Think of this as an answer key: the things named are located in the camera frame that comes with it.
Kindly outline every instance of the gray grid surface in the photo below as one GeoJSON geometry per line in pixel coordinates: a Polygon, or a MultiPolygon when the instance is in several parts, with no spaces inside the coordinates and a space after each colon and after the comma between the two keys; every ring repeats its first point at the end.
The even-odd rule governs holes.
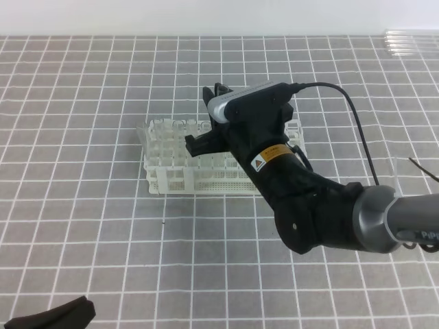
{"type": "MultiPolygon", "coordinates": [[[[90,328],[438,328],[439,256],[291,253],[260,197],[147,191],[135,127],[206,119],[200,87],[342,84],[382,184],[389,155],[439,173],[439,60],[391,58],[379,37],[3,37],[0,322],[80,295],[90,328]]],[[[292,105],[315,170],[372,184],[333,90],[292,105]]],[[[403,194],[439,184],[400,160],[403,194]]]]}

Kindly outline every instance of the warning label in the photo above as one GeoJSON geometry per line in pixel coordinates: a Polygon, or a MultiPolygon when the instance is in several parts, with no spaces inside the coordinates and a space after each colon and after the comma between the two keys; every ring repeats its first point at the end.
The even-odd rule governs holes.
{"type": "Polygon", "coordinates": [[[288,153],[292,154],[293,152],[285,144],[270,146],[254,157],[252,161],[252,167],[254,168],[254,170],[256,170],[256,172],[259,172],[262,167],[267,164],[267,162],[278,156],[288,153]]]}
{"type": "Polygon", "coordinates": [[[262,158],[261,154],[254,157],[252,166],[256,172],[259,172],[267,162],[262,158]]]}

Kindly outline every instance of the white test tube rack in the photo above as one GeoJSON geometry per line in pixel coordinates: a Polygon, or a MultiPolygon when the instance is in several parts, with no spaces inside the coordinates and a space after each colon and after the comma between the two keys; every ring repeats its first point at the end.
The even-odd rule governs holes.
{"type": "MultiPolygon", "coordinates": [[[[185,136],[210,129],[209,121],[194,119],[154,119],[138,128],[151,194],[259,194],[230,152],[190,156],[185,136]]],[[[290,145],[299,145],[306,154],[300,122],[288,121],[285,133],[290,145]]]]}

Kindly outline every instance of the black robot arm segment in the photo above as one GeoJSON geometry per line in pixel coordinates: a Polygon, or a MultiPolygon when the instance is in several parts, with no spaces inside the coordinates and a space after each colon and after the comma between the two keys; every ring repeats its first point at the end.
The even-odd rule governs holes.
{"type": "Polygon", "coordinates": [[[304,254],[318,245],[387,253],[405,242],[433,252],[439,246],[439,195],[394,197],[378,186],[355,107],[339,86],[266,82],[240,91],[204,87],[212,130],[186,136],[192,156],[229,151],[274,211],[279,236],[304,254]],[[311,86],[339,90],[351,106],[376,186],[342,185],[313,172],[298,145],[289,145],[285,123],[292,95],[311,86]]]}

